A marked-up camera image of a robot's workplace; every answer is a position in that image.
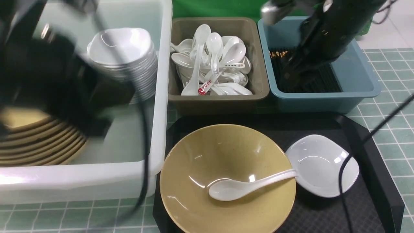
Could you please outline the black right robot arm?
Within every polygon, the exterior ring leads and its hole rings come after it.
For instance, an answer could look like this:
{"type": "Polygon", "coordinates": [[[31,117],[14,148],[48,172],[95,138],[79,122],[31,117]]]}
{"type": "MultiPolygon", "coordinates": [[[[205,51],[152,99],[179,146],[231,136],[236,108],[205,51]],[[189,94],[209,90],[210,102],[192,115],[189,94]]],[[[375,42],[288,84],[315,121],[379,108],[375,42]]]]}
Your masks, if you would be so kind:
{"type": "Polygon", "coordinates": [[[335,61],[364,28],[384,0],[333,0],[324,10],[324,0],[268,0],[261,6],[263,22],[274,25],[295,8],[309,13],[300,27],[300,41],[281,74],[281,84],[303,84],[307,73],[335,61]]]}

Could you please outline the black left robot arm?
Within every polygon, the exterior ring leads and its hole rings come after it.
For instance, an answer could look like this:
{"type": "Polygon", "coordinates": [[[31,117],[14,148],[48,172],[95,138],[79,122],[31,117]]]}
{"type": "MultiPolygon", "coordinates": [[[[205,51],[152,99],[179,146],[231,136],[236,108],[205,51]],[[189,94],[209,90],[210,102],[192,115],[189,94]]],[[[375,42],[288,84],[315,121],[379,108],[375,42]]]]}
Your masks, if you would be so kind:
{"type": "Polygon", "coordinates": [[[1,1],[1,136],[11,133],[6,111],[24,108],[41,110],[87,136],[104,137],[112,121],[101,112],[128,105],[134,85],[87,63],[66,35],[46,29],[43,38],[34,39],[46,3],[1,1]]]}

